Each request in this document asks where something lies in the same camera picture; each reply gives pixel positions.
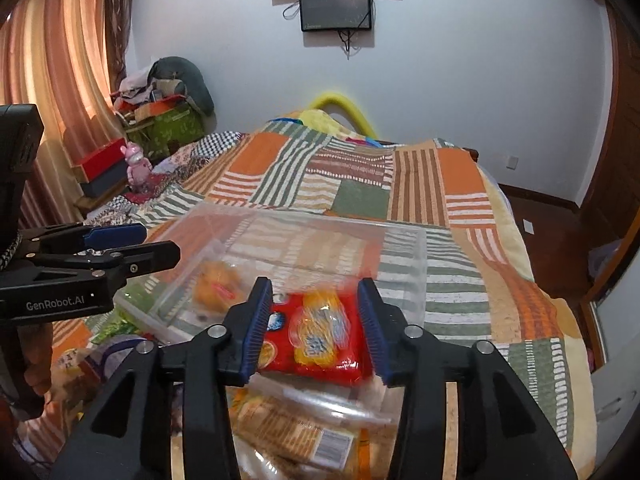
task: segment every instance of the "bed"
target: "bed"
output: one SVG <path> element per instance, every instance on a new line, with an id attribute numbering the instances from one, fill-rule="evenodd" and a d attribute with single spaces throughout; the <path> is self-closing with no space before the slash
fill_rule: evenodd
<path id="1" fill-rule="evenodd" d="M 207 200 L 422 226 L 429 274 L 425 328 L 459 344 L 490 339 L 556 429 L 579 477 L 587 478 L 596 421 L 584 343 L 566 303 L 536 286 L 495 181 L 466 151 L 441 139 L 381 148 L 361 141 L 315 111 L 277 118 L 252 134 L 210 134 L 156 168 L 166 177 L 155 193 L 116 197 L 90 221 L 141 222 L 154 240 Z M 103 344 L 130 329 L 115 312 L 56 323 L 54 357 L 69 362 L 77 353 L 70 349 Z M 104 361 L 104 351 L 95 352 L 80 363 L 81 373 L 96 375 L 92 365 Z M 64 402 L 49 402 L 41 419 L 20 428 L 34 460 L 55 459 L 72 426 L 65 409 Z"/>

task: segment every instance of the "orange food item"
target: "orange food item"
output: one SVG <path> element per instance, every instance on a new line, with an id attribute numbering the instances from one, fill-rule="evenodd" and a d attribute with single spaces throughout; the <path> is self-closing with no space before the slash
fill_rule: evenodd
<path id="1" fill-rule="evenodd" d="M 203 262 L 193 289 L 193 300 L 210 312 L 226 313 L 245 300 L 238 272 L 225 262 Z"/>

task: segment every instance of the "red snack package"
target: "red snack package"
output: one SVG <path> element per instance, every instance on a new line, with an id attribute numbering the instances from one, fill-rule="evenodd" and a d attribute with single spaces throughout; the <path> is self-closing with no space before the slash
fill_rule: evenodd
<path id="1" fill-rule="evenodd" d="M 258 368 L 344 386 L 369 377 L 356 295 L 322 289 L 274 303 Z"/>

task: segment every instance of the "pink toy figure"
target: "pink toy figure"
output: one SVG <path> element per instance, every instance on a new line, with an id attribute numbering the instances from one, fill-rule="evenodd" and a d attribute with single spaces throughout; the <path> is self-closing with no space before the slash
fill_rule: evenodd
<path id="1" fill-rule="evenodd" d="M 127 142 L 127 147 L 121 146 L 120 151 L 124 154 L 124 159 L 129 165 L 127 168 L 129 185 L 132 189 L 142 187 L 153 169 L 151 162 L 135 142 Z"/>

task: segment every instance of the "barcode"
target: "barcode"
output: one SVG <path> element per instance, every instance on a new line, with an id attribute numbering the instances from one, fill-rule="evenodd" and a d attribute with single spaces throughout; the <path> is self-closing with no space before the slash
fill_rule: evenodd
<path id="1" fill-rule="evenodd" d="M 330 469 L 344 469 L 353 437 L 346 433 L 322 430 L 316 452 L 311 461 Z"/>

